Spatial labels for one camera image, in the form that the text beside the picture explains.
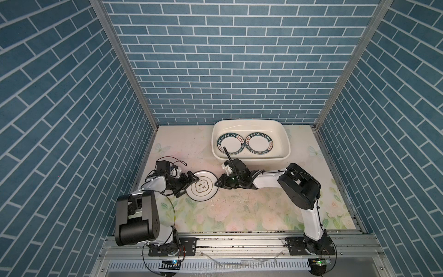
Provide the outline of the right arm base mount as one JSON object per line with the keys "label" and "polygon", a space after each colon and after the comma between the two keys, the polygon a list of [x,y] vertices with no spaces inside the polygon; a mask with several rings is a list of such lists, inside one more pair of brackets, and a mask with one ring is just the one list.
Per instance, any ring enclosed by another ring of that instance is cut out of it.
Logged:
{"label": "right arm base mount", "polygon": [[303,237],[286,237],[284,245],[288,248],[291,256],[301,255],[335,255],[336,247],[330,236],[323,234],[323,236],[315,241],[306,235]]}

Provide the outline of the green rim plate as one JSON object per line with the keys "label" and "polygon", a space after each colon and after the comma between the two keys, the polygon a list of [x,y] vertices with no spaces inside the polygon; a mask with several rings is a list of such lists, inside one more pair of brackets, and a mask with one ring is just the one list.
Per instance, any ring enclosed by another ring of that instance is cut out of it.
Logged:
{"label": "green rim plate", "polygon": [[224,154],[237,155],[245,148],[245,140],[237,133],[225,133],[217,139],[216,145]]}
{"label": "green rim plate", "polygon": [[273,140],[262,132],[254,132],[245,139],[246,148],[253,154],[264,155],[273,149]]}

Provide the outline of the white plate grey flower outline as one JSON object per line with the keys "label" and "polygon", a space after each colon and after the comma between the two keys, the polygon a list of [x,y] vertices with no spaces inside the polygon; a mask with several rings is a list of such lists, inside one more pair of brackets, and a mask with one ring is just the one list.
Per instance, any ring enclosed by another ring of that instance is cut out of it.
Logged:
{"label": "white plate grey flower outline", "polygon": [[189,198],[196,202],[205,202],[217,194],[219,188],[215,186],[218,180],[216,175],[208,171],[199,171],[193,175],[198,180],[187,187],[186,194]]}

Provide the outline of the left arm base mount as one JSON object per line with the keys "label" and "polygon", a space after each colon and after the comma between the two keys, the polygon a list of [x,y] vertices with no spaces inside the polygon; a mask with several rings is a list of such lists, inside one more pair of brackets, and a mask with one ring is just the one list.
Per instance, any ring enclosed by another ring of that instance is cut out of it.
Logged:
{"label": "left arm base mount", "polygon": [[181,256],[192,257],[196,254],[197,238],[196,237],[184,237],[174,238],[171,242],[161,246],[149,245],[148,256],[149,257],[167,257],[178,256],[178,252],[181,252]]}

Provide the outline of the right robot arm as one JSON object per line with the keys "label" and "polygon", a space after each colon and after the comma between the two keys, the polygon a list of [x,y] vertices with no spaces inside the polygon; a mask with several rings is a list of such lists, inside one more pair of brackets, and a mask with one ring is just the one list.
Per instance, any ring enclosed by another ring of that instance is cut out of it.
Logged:
{"label": "right robot arm", "polygon": [[304,230],[303,243],[311,255],[320,255],[332,245],[321,222],[319,200],[321,184],[296,163],[285,169],[250,171],[239,159],[226,161],[225,173],[215,182],[223,189],[282,188],[293,204],[301,210]]}

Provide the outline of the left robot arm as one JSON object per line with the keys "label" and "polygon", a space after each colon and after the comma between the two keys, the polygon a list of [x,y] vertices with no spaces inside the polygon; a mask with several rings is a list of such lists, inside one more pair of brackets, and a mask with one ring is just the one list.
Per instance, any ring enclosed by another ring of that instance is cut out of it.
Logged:
{"label": "left robot arm", "polygon": [[134,192],[120,196],[116,202],[115,242],[118,246],[148,244],[149,255],[154,257],[194,256],[196,238],[179,238],[175,225],[161,224],[157,198],[180,197],[191,184],[200,179],[188,171],[183,173],[177,160],[165,157],[156,161],[155,168]]}

